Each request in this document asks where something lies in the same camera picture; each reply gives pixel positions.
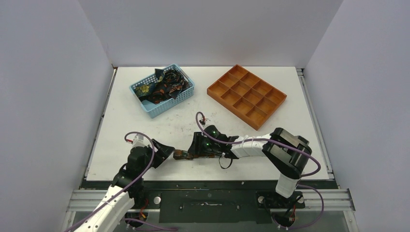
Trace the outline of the orange floral necktie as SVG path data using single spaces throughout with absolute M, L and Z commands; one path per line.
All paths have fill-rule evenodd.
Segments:
M 193 160 L 193 159 L 207 159 L 207 158 L 219 158 L 221 157 L 222 154 L 211 154 L 211 153 L 205 153 L 205 154 L 193 154 L 189 153 L 186 150 L 175 150 L 173 152 L 173 158 L 175 160 Z

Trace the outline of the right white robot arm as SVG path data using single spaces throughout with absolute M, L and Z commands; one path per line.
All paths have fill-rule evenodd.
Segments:
M 203 132 L 195 132 L 192 143 L 185 153 L 188 160 L 202 157 L 267 157 L 278 169 L 280 176 L 273 194 L 274 203 L 286 207 L 293 200 L 297 183 L 312 154 L 304 137 L 294 136 L 283 128 L 263 136 L 227 136 L 214 125 Z

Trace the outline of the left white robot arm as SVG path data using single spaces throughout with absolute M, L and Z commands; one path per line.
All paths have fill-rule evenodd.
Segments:
M 143 175 L 150 168 L 158 168 L 175 148 L 154 139 L 136 136 L 127 162 L 115 175 L 97 207 L 73 232 L 112 232 L 131 208 L 146 207 L 149 200 L 143 186 Z

